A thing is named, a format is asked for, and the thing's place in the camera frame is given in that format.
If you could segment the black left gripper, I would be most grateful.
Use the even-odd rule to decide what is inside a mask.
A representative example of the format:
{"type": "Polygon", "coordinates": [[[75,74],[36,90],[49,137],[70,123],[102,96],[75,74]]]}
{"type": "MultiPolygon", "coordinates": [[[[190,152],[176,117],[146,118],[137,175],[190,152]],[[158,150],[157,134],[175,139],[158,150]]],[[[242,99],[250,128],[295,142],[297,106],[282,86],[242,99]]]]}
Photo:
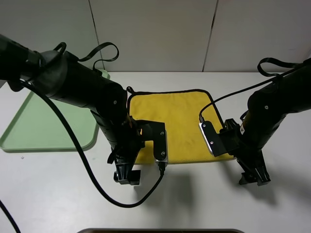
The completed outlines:
{"type": "Polygon", "coordinates": [[[110,144],[111,153],[107,162],[116,165],[114,181],[119,184],[139,185],[141,170],[130,172],[140,149],[144,147],[136,121],[126,110],[91,113],[110,144]]]}

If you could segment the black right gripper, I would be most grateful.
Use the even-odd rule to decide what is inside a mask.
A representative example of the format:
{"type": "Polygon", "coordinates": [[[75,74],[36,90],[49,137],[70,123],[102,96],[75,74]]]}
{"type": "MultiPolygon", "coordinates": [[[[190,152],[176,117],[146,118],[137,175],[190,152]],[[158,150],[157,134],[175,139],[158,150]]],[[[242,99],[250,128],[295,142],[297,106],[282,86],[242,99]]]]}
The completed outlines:
{"type": "Polygon", "coordinates": [[[271,179],[263,164],[262,148],[279,128],[286,114],[246,114],[242,124],[234,119],[225,120],[225,151],[237,157],[243,167],[239,185],[255,182],[267,185],[271,179]]]}

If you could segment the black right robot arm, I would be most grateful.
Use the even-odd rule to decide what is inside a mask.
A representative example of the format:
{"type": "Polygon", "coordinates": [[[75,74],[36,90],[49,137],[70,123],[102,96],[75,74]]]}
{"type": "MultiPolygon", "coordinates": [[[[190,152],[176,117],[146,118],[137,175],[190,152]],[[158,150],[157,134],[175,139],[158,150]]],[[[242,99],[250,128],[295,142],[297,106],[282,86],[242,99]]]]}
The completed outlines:
{"type": "Polygon", "coordinates": [[[279,128],[286,115],[311,108],[311,60],[302,63],[286,63],[275,58],[264,58],[258,64],[258,71],[266,77],[261,64],[270,63],[288,68],[282,74],[273,74],[274,80],[255,91],[248,99],[247,113],[241,125],[234,128],[233,140],[238,148],[230,151],[244,172],[240,185],[270,182],[262,148],[279,128]]]}

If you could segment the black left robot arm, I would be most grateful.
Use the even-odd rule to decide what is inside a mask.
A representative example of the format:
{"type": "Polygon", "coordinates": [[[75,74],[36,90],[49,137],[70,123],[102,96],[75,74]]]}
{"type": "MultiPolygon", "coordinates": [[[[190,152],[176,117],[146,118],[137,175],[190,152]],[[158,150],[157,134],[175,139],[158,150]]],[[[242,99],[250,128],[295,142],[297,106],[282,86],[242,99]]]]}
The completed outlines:
{"type": "Polygon", "coordinates": [[[111,146],[107,161],[116,166],[114,180],[138,185],[140,171],[133,170],[133,165],[143,143],[126,108],[127,92],[100,71],[83,65],[108,46],[110,42],[102,43],[78,58],[66,50],[65,43],[40,53],[2,36],[0,78],[14,91],[26,81],[50,99],[89,109],[111,146]]]}

